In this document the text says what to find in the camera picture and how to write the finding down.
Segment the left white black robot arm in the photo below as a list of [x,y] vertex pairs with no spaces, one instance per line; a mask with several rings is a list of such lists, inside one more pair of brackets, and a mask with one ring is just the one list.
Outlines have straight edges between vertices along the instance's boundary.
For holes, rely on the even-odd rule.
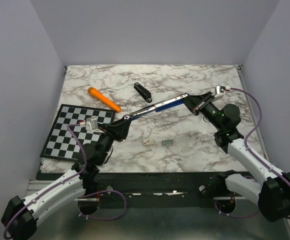
[[74,124],[67,125],[67,131],[76,141],[78,158],[71,169],[36,193],[9,200],[1,218],[5,240],[28,240],[37,227],[60,207],[80,197],[97,195],[95,176],[98,166],[106,162],[113,142],[122,142],[129,133],[131,120],[121,118],[95,129],[101,132],[96,144],[82,144],[74,134]]

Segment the blue stapler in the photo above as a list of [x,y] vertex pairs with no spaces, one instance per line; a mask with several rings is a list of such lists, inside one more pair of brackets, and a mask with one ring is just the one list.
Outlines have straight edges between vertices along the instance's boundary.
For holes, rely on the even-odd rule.
[[176,107],[178,105],[183,104],[184,99],[186,99],[189,96],[190,95],[188,93],[184,93],[184,94],[181,94],[179,96],[170,98],[168,100],[157,102],[155,104],[152,104],[152,105],[149,105],[149,106],[144,107],[142,109],[139,109],[135,112],[126,114],[123,116],[123,119],[133,121],[133,120],[136,120],[136,119],[138,119],[142,116],[145,116],[149,113],[152,113],[152,112],[161,112],[163,110],[167,110],[167,109]]

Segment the white staple box sleeve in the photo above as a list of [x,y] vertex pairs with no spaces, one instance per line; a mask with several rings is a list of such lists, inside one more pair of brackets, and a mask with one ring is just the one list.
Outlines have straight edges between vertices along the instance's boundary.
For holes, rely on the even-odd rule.
[[144,139],[143,140],[143,145],[144,146],[152,146],[155,144],[155,140],[152,138]]

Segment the staple tray with staples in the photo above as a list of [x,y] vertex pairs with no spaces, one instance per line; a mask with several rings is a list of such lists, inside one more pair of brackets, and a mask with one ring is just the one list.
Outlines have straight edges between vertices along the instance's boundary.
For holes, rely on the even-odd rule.
[[162,140],[161,144],[162,144],[162,146],[170,147],[170,146],[174,145],[174,142],[172,139],[166,139],[166,140]]

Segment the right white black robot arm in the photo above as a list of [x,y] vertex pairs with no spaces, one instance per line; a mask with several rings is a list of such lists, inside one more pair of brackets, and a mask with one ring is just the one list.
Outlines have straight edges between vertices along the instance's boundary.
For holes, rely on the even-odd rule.
[[216,128],[214,139],[218,147],[238,160],[252,175],[247,179],[238,173],[228,173],[215,183],[215,191],[226,196],[238,193],[255,205],[270,222],[290,219],[290,172],[275,167],[248,144],[247,137],[237,129],[240,109],[229,103],[218,109],[211,92],[189,95],[184,104],[194,115],[202,114]]

